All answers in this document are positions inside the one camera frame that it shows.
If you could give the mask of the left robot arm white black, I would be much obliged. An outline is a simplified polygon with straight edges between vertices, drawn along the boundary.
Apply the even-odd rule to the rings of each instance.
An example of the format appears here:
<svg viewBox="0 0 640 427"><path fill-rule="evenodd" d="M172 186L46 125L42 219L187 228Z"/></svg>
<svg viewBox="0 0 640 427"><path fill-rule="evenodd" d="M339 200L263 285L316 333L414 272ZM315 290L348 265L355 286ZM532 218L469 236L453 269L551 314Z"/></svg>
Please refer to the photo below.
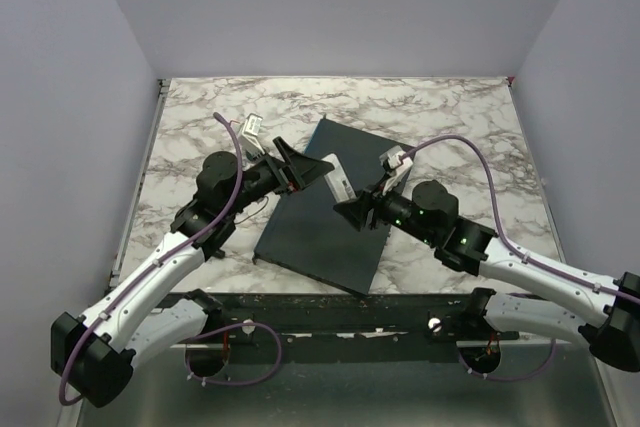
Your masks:
<svg viewBox="0 0 640 427"><path fill-rule="evenodd" d="M248 205L270 193L302 191L334 169L282 138L274 144L280 155L264 155L249 169L239 150L209 155L192 200L152 254L82 314L63 313L54 321L51 368L60 376L62 405L85 399L103 407L124 390L137 368L174 344L191 338L209 342L220 334L222 319L203 292L187 295L160 314L154 310L185 277L220 254L236 229L236 215Z"/></svg>

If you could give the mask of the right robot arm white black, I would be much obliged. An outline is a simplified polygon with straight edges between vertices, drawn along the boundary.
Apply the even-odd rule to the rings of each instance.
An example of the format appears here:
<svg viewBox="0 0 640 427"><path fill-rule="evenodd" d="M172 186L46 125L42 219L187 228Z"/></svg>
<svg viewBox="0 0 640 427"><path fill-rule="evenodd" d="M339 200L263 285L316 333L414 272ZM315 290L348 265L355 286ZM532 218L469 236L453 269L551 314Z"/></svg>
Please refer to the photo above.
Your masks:
<svg viewBox="0 0 640 427"><path fill-rule="evenodd" d="M480 339L493 330L533 333L585 345L611 367L638 371L637 275L615 279L537 256L460 216L457 197L437 181L420 183L410 197L364 189L334 209L357 230L388 224L426 244L451 270L529 292L527 298L481 294L479 304L460 314L467 336Z"/></svg>

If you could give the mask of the white remote control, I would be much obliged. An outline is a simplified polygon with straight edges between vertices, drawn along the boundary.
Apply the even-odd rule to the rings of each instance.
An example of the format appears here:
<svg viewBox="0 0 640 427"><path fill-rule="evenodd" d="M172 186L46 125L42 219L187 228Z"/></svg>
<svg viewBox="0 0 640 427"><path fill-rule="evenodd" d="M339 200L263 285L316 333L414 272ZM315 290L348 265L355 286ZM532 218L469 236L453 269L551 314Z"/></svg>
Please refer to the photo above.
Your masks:
<svg viewBox="0 0 640 427"><path fill-rule="evenodd" d="M334 197L334 200L337 203L355 200L356 193L338 156L335 153L330 153L323 157L322 160L333 166L333 170L325 174L324 179Z"/></svg>

